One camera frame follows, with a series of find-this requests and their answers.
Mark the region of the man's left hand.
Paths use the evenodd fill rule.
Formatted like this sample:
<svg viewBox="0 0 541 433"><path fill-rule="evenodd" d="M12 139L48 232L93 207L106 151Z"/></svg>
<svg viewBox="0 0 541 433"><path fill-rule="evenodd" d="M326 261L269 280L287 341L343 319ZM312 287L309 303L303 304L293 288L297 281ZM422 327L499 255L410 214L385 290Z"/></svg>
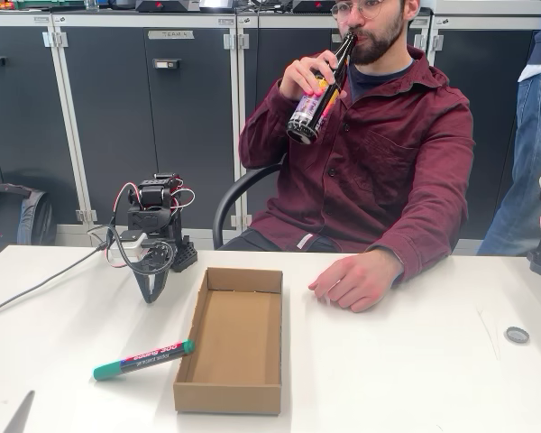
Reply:
<svg viewBox="0 0 541 433"><path fill-rule="evenodd" d="M404 265L392 251L375 248L336 261L308 288L352 312L365 311L380 302Z"/></svg>

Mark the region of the man's right hand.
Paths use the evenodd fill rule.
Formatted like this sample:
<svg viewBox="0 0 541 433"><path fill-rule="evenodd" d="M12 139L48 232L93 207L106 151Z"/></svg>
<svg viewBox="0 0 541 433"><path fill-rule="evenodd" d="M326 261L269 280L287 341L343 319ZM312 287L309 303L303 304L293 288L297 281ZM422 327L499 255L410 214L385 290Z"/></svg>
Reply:
<svg viewBox="0 0 541 433"><path fill-rule="evenodd" d="M280 93L287 99L298 101L303 96L319 96L323 90L318 84L320 74L328 85L335 83L333 70L337 58L331 51L316 57L303 57L287 66L280 82Z"/></svg>

